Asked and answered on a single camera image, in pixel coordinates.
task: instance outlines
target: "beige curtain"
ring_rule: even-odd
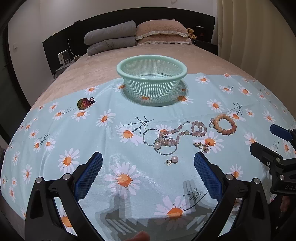
[[[270,89],[296,118],[296,37],[270,0],[217,0],[218,55]]]

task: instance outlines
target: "yellow plush toy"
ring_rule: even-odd
[[[188,32],[189,38],[194,39],[194,40],[196,39],[196,36],[193,34],[194,33],[193,29],[188,28],[187,32]]]

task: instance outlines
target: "light blue floral tablecloth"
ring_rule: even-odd
[[[84,97],[94,97],[96,103],[79,111],[77,101]],[[176,164],[166,166],[166,156],[143,144],[140,131],[143,133],[145,126],[171,130],[195,120],[208,126],[219,113],[231,115],[237,131],[223,136],[207,128],[204,137],[182,136],[174,153],[179,158]],[[188,74],[167,100],[155,103],[145,96],[135,98],[123,79],[114,79],[27,114],[5,154],[2,195],[25,218],[37,177],[58,179],[99,151],[103,167],[79,204],[106,240],[125,240],[141,230],[147,231],[151,240],[191,240],[217,204],[206,194],[198,205],[185,211],[202,197],[198,193],[207,191],[193,165],[199,151],[193,142],[209,143],[205,155],[224,173],[239,180],[261,179],[270,200],[268,169],[251,156],[250,144],[259,142],[284,159],[296,156],[289,143],[270,133],[272,123],[286,129],[296,127],[285,106],[255,80],[228,74]],[[230,128],[225,120],[219,124]],[[187,124],[182,130],[190,127]],[[149,131],[145,137],[153,142],[157,135],[157,131]],[[162,147],[161,151],[171,152],[172,148]],[[74,233],[60,200],[56,202],[66,229]],[[236,211],[237,204],[223,232],[231,227]]]

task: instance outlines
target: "orange beaded bracelet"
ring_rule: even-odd
[[[226,119],[230,124],[231,124],[231,129],[229,130],[225,130],[222,129],[221,127],[219,127],[219,120],[222,119]],[[237,125],[235,124],[235,121],[233,121],[233,119],[230,118],[230,116],[226,115],[226,114],[220,114],[217,115],[216,118],[212,118],[210,120],[210,128],[215,128],[219,133],[222,133],[222,135],[230,135],[233,134],[236,130],[237,130]]]

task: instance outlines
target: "pearl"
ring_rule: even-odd
[[[156,150],[159,150],[159,149],[161,148],[161,144],[160,144],[159,142],[156,142],[156,143],[154,144],[154,148],[155,148]]]
[[[178,162],[178,157],[177,156],[172,156],[172,158],[170,160],[172,161],[172,163],[177,163]]]

